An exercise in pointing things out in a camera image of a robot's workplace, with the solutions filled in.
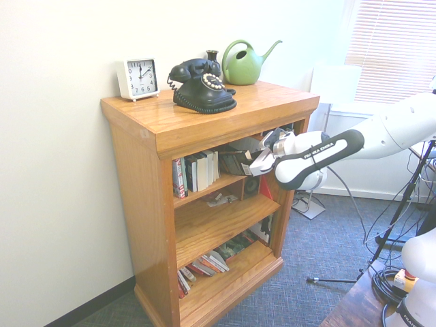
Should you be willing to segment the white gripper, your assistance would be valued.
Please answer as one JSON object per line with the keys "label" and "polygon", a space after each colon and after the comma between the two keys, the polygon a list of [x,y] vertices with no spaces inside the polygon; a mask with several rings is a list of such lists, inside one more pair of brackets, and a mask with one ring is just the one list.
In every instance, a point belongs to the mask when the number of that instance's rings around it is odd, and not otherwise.
{"label": "white gripper", "polygon": [[[275,164],[275,155],[273,153],[274,143],[278,140],[278,136],[274,133],[268,133],[260,141],[260,154],[250,165],[250,171],[253,176],[259,176],[270,172]],[[243,152],[246,160],[252,160],[249,150]]]}

